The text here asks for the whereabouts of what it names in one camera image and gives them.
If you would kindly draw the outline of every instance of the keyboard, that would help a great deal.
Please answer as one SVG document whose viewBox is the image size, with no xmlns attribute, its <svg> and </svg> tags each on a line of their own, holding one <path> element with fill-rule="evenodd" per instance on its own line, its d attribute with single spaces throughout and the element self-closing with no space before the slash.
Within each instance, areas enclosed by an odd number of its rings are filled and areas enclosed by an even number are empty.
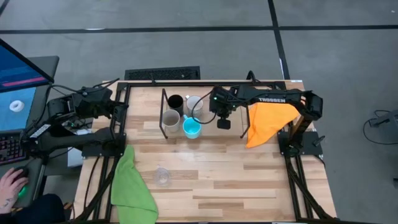
<svg viewBox="0 0 398 224">
<path fill-rule="evenodd" d="M 199 66 L 126 70 L 125 80 L 199 80 Z"/>
<path fill-rule="evenodd" d="M 20 130 L 0 133 L 0 166 L 28 159 L 19 145 L 20 133 Z"/>
</svg>

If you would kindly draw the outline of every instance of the desk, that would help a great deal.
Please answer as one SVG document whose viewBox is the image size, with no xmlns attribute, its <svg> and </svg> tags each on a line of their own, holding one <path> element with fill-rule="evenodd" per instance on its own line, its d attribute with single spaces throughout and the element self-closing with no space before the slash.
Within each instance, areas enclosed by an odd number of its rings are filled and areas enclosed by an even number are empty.
<svg viewBox="0 0 398 224">
<path fill-rule="evenodd" d="M 28 58 L 31 62 L 36 64 L 39 68 L 41 68 L 47 75 L 51 77 L 55 76 L 55 71 L 57 70 L 57 65 L 59 61 L 58 56 L 48 56 L 48 57 L 31 57 Z M 36 88 L 36 92 L 33 98 L 32 107 L 30 108 L 29 117 L 27 120 L 27 125 L 32 124 L 34 119 L 37 119 L 45 104 L 46 104 L 46 97 L 45 91 L 47 89 L 46 86 L 40 86 Z M 22 161 L 13 164 L 8 164 L 4 166 L 0 166 L 0 176 L 3 176 L 7 170 L 11 167 L 20 167 L 24 166 L 29 162 L 28 169 L 29 169 L 29 183 L 26 194 L 19 198 L 17 203 L 14 207 L 21 208 L 27 207 L 32 203 L 33 199 L 39 196 L 40 187 L 42 185 L 42 179 L 44 175 L 45 166 L 43 165 L 42 159 L 35 159 L 35 161 Z"/>
<path fill-rule="evenodd" d="M 302 82 L 288 80 L 285 85 L 287 89 L 303 90 Z M 202 127 L 203 134 L 198 139 L 187 139 L 182 133 L 165 139 L 159 129 L 162 88 L 166 89 L 168 96 L 203 96 L 211 90 L 208 86 L 131 88 L 125 128 L 127 143 L 134 146 L 136 168 L 155 198 L 159 209 L 158 222 L 294 221 L 285 162 L 279 154 L 277 138 L 274 136 L 261 146 L 246 149 L 246 137 L 239 138 L 246 125 L 246 110 L 238 108 L 230 116 L 229 131 L 216 129 L 214 120 Z M 115 93 L 116 84 L 110 89 Z M 204 105 L 203 112 L 206 112 L 208 98 Z M 210 117 L 211 114 L 204 114 L 201 119 L 206 121 Z M 94 120 L 94 131 L 107 126 L 107 118 Z M 88 202 L 98 189 L 102 159 L 94 170 Z M 314 156 L 302 156 L 302 160 L 309 191 L 325 211 L 335 217 L 323 164 Z M 94 161 L 95 158 L 87 158 L 83 163 L 75 197 L 76 216 L 83 210 Z M 154 183 L 158 165 L 171 173 L 172 181 L 168 187 Z M 304 217 L 299 190 L 298 197 Z M 101 202 L 100 218 L 104 218 L 107 198 L 108 190 Z M 111 222 L 118 222 L 116 207 L 112 207 Z"/>
</svg>

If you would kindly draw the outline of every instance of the computer monitor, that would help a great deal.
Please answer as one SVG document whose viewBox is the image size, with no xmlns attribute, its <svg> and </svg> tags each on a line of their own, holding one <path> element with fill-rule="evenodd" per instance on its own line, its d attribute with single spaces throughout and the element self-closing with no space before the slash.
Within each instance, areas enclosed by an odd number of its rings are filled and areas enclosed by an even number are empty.
<svg viewBox="0 0 398 224">
<path fill-rule="evenodd" d="M 53 82 L 52 77 L 0 39 L 0 93 Z"/>
</svg>

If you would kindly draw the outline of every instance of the green cloth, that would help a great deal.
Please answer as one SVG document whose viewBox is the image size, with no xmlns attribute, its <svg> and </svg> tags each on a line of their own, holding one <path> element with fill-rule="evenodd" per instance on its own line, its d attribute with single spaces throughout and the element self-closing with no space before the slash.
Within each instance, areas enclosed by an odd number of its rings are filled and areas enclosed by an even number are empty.
<svg viewBox="0 0 398 224">
<path fill-rule="evenodd" d="M 118 209 L 121 224 L 155 223 L 158 211 L 141 175 L 134 167 L 134 148 L 127 146 L 112 184 L 111 203 Z"/>
</svg>

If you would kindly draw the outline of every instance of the wooden table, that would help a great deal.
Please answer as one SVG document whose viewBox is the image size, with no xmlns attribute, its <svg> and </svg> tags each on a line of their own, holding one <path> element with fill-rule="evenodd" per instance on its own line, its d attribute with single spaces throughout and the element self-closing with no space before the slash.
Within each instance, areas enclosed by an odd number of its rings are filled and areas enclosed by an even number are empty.
<svg viewBox="0 0 398 224">
<path fill-rule="evenodd" d="M 303 90 L 302 82 L 285 81 L 287 89 Z M 116 90 L 116 84 L 109 87 Z M 164 87 L 167 95 L 203 96 L 211 87 Z M 159 129 L 162 87 L 132 87 L 125 132 L 135 148 L 137 170 L 150 189 L 159 209 L 158 222 L 250 222 L 294 221 L 294 211 L 284 158 L 274 136 L 265 144 L 246 149 L 246 110 L 238 108 L 230 116 L 231 129 L 216 128 L 216 120 L 202 127 L 198 139 L 187 139 L 182 131 L 165 139 Z M 213 115 L 205 99 L 202 121 Z M 109 126 L 109 120 L 94 120 L 93 130 Z M 309 191 L 331 216 L 336 216 L 323 164 L 314 156 L 302 156 Z M 95 158 L 83 163 L 75 197 L 76 216 L 83 201 Z M 157 166 L 169 170 L 171 184 L 154 183 Z M 88 192 L 88 202 L 98 189 L 102 158 L 96 165 Z M 302 216 L 305 210 L 299 190 Z M 104 218 L 108 190 L 103 196 L 100 218 Z M 116 207 L 111 222 L 118 222 Z"/>
</svg>

